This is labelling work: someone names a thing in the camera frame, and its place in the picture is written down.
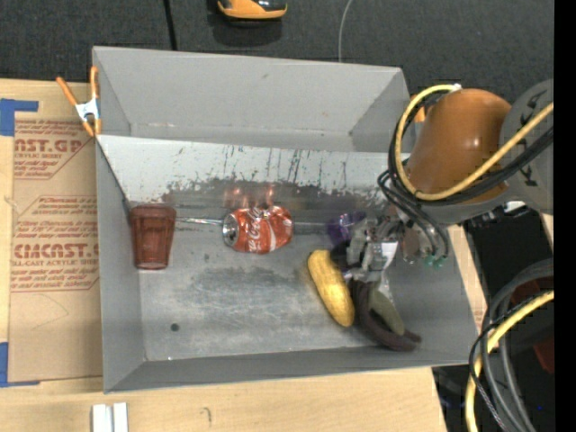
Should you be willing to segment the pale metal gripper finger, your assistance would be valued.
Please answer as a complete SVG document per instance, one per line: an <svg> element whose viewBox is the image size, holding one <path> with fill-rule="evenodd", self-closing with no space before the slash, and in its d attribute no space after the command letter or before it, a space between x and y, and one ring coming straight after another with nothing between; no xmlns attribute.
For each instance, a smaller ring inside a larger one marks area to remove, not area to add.
<svg viewBox="0 0 576 432"><path fill-rule="evenodd" d="M352 231L350 243L346 248L346 261L351 277L355 280L364 273L363 258L366 245L365 228L356 227Z"/></svg>
<svg viewBox="0 0 576 432"><path fill-rule="evenodd" d="M385 238L368 243L366 248L367 283L378 287L386 276L388 267L396 257L400 242Z"/></svg>

